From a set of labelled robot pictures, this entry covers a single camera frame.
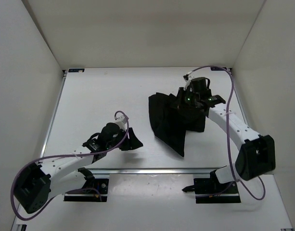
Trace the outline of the black pleated skirt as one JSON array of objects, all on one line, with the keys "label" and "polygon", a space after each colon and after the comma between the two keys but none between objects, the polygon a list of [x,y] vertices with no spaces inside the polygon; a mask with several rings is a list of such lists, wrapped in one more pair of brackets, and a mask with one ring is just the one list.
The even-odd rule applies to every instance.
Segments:
[{"label": "black pleated skirt", "polygon": [[159,92],[148,97],[148,107],[154,135],[184,157],[186,132],[204,132],[205,115],[197,108],[180,105],[177,96]]}]

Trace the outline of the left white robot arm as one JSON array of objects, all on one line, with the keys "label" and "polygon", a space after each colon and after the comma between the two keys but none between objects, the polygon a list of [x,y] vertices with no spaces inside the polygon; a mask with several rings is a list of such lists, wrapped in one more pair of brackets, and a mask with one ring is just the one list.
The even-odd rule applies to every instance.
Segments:
[{"label": "left white robot arm", "polygon": [[26,213],[33,214],[59,194],[79,189],[90,191],[94,177],[86,166],[104,158],[109,151],[115,148],[131,151],[142,146],[132,128],[107,123],[72,154],[49,156],[23,167],[14,181],[13,196]]}]

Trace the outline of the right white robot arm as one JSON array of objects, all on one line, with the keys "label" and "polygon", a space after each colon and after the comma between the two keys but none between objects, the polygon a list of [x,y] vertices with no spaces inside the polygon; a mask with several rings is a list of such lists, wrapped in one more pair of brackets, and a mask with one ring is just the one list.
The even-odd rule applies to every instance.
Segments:
[{"label": "right white robot arm", "polygon": [[209,188],[219,193],[232,181],[249,181],[276,167],[275,142],[251,129],[230,109],[219,95],[212,95],[210,80],[185,75],[186,84],[178,91],[178,111],[185,116],[201,113],[216,123],[233,142],[239,153],[235,162],[211,172]]}]

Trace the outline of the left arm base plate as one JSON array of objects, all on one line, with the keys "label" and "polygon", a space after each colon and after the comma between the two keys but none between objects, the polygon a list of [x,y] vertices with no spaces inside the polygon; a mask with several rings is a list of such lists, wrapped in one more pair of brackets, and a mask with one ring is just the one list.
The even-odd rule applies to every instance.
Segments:
[{"label": "left arm base plate", "polygon": [[64,202],[107,202],[109,175],[94,175],[94,179],[85,183],[80,189],[64,195]]}]

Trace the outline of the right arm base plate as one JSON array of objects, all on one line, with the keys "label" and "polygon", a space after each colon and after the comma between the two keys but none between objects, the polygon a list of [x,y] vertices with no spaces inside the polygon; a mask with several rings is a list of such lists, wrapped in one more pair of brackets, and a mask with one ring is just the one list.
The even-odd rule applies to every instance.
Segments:
[{"label": "right arm base plate", "polygon": [[241,203],[236,182],[215,183],[211,178],[194,178],[193,185],[182,189],[184,193],[195,193],[197,204],[238,204]]}]

